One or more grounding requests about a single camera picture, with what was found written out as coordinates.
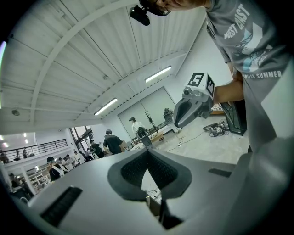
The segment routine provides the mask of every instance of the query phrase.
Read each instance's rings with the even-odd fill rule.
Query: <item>balcony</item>
[[[56,140],[40,145],[32,145],[28,147],[4,151],[1,153],[0,161],[5,165],[14,165],[15,162],[24,162],[36,159],[47,154],[53,154],[59,150],[68,149],[66,139]]]

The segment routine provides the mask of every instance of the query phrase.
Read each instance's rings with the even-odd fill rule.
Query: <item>vent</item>
[[[81,189],[69,187],[41,214],[41,217],[57,227],[81,193]]]

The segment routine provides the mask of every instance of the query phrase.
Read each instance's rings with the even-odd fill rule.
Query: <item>gray t-shirt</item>
[[[232,62],[243,76],[249,143],[256,151],[276,137],[261,102],[281,77],[290,54],[272,21],[254,0],[211,3],[206,10],[210,34],[225,62]]]

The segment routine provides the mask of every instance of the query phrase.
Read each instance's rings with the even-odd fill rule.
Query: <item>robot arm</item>
[[[175,106],[175,126],[184,127],[196,117],[207,118],[214,105],[214,90],[215,84],[208,73],[194,73]]]

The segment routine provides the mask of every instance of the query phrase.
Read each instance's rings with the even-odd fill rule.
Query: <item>camera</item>
[[[138,7],[138,5],[130,9],[130,17],[145,26],[148,26],[150,24],[149,17],[147,16],[147,11],[141,9],[140,7]]]

